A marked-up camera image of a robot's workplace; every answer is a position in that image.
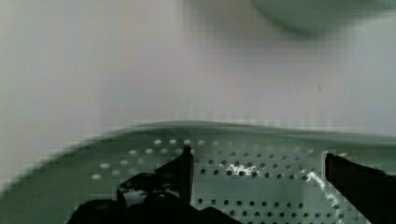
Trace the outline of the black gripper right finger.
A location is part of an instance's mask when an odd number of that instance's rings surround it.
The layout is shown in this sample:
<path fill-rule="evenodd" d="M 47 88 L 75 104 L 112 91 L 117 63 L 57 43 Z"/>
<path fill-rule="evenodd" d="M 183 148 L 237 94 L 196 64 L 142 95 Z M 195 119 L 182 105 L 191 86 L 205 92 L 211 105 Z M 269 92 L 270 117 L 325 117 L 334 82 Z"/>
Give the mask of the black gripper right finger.
<path fill-rule="evenodd" d="M 328 153 L 326 179 L 372 224 L 395 224 L 395 176 Z"/>

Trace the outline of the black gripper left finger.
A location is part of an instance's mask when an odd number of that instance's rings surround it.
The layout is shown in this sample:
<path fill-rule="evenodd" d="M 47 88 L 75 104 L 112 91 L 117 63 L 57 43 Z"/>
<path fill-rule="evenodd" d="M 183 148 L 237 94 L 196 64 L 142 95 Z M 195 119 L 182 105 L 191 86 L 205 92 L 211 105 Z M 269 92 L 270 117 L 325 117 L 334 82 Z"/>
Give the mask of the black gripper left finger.
<path fill-rule="evenodd" d="M 194 157 L 181 155 L 152 173 L 139 173 L 117 187 L 115 200 L 81 204 L 66 224 L 242 224 L 209 206 L 191 205 Z"/>

